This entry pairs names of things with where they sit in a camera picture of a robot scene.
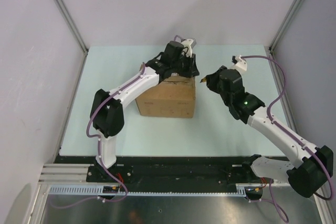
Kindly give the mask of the brown cardboard express box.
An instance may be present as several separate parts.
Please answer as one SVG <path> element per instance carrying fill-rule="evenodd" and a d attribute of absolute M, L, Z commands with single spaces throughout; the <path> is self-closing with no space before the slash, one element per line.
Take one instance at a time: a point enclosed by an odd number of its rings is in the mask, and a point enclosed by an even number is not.
<path fill-rule="evenodd" d="M 172 76 L 136 98 L 142 116 L 192 118 L 195 111 L 195 78 Z"/>

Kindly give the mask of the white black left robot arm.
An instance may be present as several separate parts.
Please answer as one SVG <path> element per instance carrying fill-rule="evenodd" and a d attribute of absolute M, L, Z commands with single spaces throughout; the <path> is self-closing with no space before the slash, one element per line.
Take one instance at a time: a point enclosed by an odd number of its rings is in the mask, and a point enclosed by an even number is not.
<path fill-rule="evenodd" d="M 117 135 L 124 127 L 124 111 L 138 96 L 173 75 L 192 78 L 199 75 L 194 38 L 170 41 L 163 52 L 143 63 L 139 72 L 124 84 L 110 91 L 98 90 L 94 95 L 86 128 L 89 138 L 98 139 L 96 160 L 98 176 L 105 182 L 115 178 Z"/>

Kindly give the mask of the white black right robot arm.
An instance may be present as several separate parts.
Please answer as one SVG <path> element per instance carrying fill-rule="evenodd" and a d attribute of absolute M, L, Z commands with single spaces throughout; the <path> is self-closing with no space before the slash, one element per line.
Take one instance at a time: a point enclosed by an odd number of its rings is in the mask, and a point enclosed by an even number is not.
<path fill-rule="evenodd" d="M 242 75 L 247 63 L 221 66 L 201 81 L 220 95 L 236 120 L 257 130 L 270 140 L 287 161 L 269 159 L 261 155 L 250 158 L 242 169 L 243 179 L 254 183 L 260 177 L 289 183 L 299 195 L 309 198 L 325 183 L 332 184 L 333 151 L 327 146 L 318 148 L 279 122 L 262 100 L 246 92 Z"/>

